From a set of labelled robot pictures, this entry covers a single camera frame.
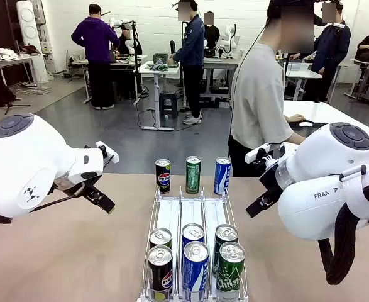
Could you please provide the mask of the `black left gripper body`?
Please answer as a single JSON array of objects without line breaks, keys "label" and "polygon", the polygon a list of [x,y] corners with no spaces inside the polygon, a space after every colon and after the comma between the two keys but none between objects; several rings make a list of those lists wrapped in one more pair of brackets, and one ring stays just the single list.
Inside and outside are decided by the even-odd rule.
[{"label": "black left gripper body", "polygon": [[65,193],[68,197],[101,198],[102,192],[95,187],[95,183],[100,178],[101,176],[96,176],[74,184],[67,177],[62,176],[54,180],[53,188]]}]

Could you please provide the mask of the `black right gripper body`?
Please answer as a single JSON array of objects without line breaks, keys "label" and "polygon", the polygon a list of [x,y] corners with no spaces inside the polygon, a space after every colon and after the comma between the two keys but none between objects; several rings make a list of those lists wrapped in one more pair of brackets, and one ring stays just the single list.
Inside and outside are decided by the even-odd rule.
[{"label": "black right gripper body", "polygon": [[269,167],[259,181],[263,184],[266,191],[262,195],[263,198],[279,198],[284,189],[287,187],[287,171],[278,163]]}]

